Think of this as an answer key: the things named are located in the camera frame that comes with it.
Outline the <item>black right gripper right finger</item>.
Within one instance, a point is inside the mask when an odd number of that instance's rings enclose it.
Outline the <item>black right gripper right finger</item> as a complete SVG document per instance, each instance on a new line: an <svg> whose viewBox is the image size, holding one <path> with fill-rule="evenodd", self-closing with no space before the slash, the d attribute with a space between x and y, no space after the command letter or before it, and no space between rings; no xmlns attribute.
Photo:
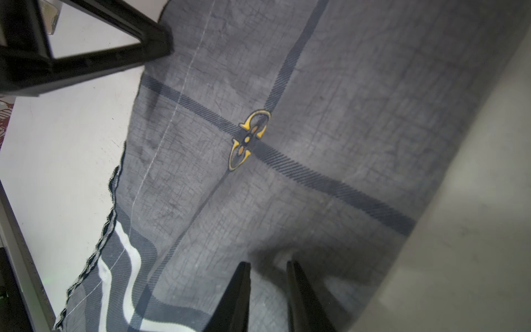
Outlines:
<svg viewBox="0 0 531 332"><path fill-rule="evenodd" d="M286 264L289 331L336 331L297 261Z"/></svg>

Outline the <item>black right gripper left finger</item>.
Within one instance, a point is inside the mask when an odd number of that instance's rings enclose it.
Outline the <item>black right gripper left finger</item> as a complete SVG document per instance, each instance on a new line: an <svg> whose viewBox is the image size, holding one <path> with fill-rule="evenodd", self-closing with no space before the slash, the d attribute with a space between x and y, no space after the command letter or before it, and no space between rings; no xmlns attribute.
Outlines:
<svg viewBox="0 0 531 332"><path fill-rule="evenodd" d="M247 332L250 310L251 264L242 261L204 332Z"/></svg>

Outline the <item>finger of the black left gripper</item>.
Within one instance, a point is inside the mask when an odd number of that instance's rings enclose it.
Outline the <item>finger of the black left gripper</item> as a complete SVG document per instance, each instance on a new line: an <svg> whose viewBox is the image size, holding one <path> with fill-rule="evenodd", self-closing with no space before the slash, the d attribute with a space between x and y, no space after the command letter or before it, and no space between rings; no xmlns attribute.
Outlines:
<svg viewBox="0 0 531 332"><path fill-rule="evenodd" d="M147 51L171 53L169 31L126 1L71 0L63 3L135 37Z"/></svg>
<svg viewBox="0 0 531 332"><path fill-rule="evenodd" d="M1 2L1 95L38 96L168 56L138 44L54 58L38 1Z"/></svg>

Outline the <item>grey plaid pillowcase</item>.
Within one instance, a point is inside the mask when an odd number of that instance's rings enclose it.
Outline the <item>grey plaid pillowcase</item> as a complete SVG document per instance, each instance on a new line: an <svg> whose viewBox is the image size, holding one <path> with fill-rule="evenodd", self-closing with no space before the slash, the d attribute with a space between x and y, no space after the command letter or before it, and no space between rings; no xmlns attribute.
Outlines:
<svg viewBox="0 0 531 332"><path fill-rule="evenodd" d="M251 331L288 328L298 261L335 328L429 205L529 1L169 1L113 207L58 331L202 331L252 266Z"/></svg>

